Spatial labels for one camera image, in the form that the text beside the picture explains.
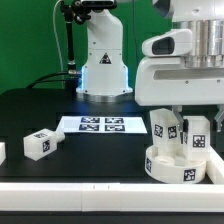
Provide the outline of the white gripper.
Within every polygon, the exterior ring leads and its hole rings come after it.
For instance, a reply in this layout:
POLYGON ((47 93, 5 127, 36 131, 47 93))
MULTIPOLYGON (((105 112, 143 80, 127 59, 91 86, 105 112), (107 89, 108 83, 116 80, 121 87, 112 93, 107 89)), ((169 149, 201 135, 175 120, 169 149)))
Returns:
POLYGON ((181 142, 188 131, 188 120, 181 105, 218 105, 214 117, 216 131, 224 121, 224 67, 186 68, 181 57, 141 60, 136 75, 135 100, 141 106, 172 106, 178 120, 181 142))

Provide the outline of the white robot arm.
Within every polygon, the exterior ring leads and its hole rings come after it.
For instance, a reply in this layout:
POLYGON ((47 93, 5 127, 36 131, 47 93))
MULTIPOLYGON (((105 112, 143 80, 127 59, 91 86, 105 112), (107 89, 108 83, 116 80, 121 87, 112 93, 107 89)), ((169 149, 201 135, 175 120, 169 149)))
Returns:
MULTIPOLYGON (((90 56, 83 71, 89 95, 119 95, 127 83, 121 70, 121 40, 108 9, 112 0, 81 0, 91 11, 90 56)), ((144 58, 135 81, 141 106, 219 106, 216 129, 224 121, 224 0, 151 0, 153 8, 172 20, 170 31, 142 43, 144 58)))

